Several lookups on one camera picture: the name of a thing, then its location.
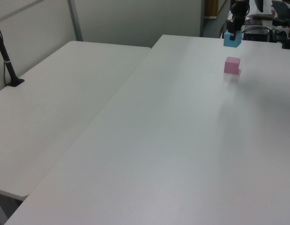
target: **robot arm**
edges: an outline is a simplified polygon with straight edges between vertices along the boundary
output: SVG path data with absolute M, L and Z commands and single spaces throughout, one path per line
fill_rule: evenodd
M 230 11 L 232 19 L 227 21 L 227 29 L 230 33 L 231 41 L 235 40 L 236 32 L 244 25 L 249 9 L 249 0 L 231 0 Z

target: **table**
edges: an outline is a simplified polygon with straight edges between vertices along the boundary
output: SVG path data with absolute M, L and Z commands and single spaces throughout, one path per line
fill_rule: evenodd
M 0 194 L 24 200 L 149 48 L 69 42 L 0 91 Z
M 290 50 L 162 36 L 6 224 L 290 224 Z

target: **blue cube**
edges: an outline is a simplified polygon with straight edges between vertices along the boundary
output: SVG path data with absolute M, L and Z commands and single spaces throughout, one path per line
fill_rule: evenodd
M 234 41 L 230 40 L 230 33 L 228 31 L 224 33 L 224 46 L 236 48 L 240 45 L 241 42 L 242 42 L 242 32 L 240 30 L 236 32 Z

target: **cube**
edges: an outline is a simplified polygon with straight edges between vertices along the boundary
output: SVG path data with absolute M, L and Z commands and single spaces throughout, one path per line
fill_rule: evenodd
M 227 57 L 225 61 L 224 73 L 238 74 L 240 58 Z
M 230 33 L 226 31 L 224 33 L 224 46 L 226 47 L 233 47 L 237 48 L 242 43 L 242 32 L 240 30 L 237 30 L 235 33 L 235 40 L 230 40 Z

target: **pink cube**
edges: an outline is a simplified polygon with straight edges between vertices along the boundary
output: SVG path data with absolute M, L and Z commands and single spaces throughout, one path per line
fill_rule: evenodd
M 240 58 L 227 57 L 225 61 L 224 73 L 238 74 Z

